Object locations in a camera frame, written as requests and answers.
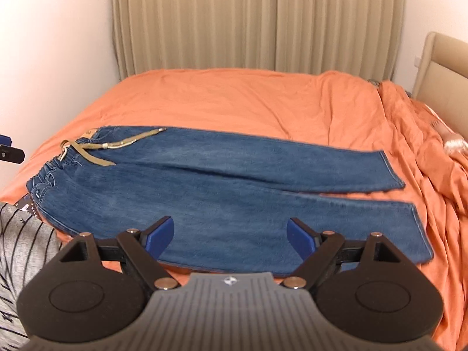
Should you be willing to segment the blue denim jeans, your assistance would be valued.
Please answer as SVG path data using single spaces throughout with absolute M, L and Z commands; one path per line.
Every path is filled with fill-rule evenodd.
M 301 261 L 286 238 L 293 217 L 348 239 L 378 231 L 414 263 L 430 261 L 414 204 L 351 198 L 404 186 L 383 151 L 109 126 L 68 143 L 26 188 L 42 217 L 69 235 L 112 238 L 170 216 L 175 234 L 162 263 L 285 276 Z

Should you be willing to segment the orange bed sheet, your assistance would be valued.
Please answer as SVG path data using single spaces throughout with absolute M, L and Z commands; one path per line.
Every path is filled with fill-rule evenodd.
M 467 157 L 447 154 L 433 119 L 401 86 L 374 86 L 338 71 L 152 70 L 108 90 L 20 168 L 2 170 L 1 200 L 22 198 L 26 182 L 59 153 L 63 140 L 111 125 L 168 125 L 383 150 L 405 187 L 372 198 L 417 206 L 435 252 L 421 270 L 445 304 L 435 340 L 446 350 L 461 350 L 467 345 Z

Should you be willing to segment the beige pleated curtain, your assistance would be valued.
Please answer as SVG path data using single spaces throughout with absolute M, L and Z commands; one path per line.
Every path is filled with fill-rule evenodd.
M 392 76 L 405 0 L 112 0 L 121 77 L 241 67 Z

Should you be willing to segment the beige padded headboard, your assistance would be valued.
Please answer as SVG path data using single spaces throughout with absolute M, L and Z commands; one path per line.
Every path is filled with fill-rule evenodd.
M 428 33 L 412 97 L 428 105 L 448 126 L 467 137 L 467 43 Z

